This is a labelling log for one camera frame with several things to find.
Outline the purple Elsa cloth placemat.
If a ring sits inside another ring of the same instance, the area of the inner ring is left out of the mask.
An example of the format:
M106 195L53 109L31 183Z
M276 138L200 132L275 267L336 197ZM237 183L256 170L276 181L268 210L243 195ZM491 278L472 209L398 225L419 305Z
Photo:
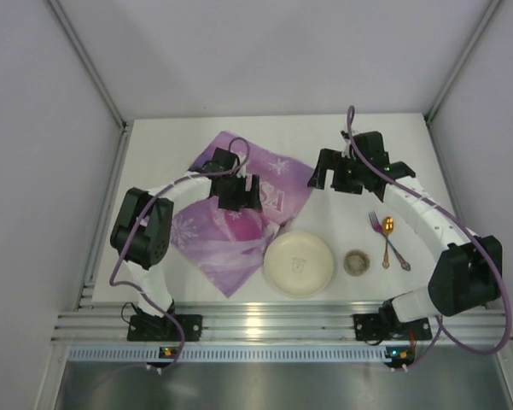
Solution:
M312 168L256 144L221 132L195 159L200 167L217 148L230 149L246 163L247 175L259 175L260 212L223 210L218 199L197 202L172 222L171 242L224 296L230 297L261 267L263 255L279 230L303 209L312 190Z

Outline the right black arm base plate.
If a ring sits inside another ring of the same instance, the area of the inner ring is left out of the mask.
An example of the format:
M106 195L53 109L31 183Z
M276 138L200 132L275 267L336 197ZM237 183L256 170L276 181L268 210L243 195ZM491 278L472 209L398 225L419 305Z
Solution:
M428 319L390 324L378 313L356 313L353 326L356 340L371 345L388 341L430 341L433 338Z

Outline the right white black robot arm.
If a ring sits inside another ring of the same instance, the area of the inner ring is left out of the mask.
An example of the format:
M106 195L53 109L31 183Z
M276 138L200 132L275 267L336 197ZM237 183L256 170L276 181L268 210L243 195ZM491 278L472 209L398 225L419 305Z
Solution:
M374 194L407 223L435 261L427 284L383 303L382 319L395 326L436 315L452 317L499 299L500 241L456 225L408 165L389 160L380 132L361 133L353 140L355 145L347 152L320 150L308 186L323 189L332 172L333 190Z

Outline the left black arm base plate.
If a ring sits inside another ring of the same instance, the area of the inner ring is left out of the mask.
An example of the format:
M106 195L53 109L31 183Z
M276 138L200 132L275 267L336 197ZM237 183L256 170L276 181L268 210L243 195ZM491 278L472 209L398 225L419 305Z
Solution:
M184 331L186 342L198 342L202 332L203 317L199 314L175 315ZM130 342L180 342L180 330L166 317L136 313L130 317L127 340Z

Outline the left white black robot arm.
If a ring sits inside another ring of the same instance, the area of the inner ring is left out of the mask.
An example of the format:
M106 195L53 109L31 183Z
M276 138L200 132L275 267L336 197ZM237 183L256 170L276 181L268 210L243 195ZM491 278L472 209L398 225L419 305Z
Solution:
M110 235L118 252L109 284L138 293L137 310L159 319L172 317L174 300L159 264L171 242L176 214L209 198L226 211L261 211L258 174L247 174L246 160L217 148L212 157L180 178L152 190L130 188L123 198Z

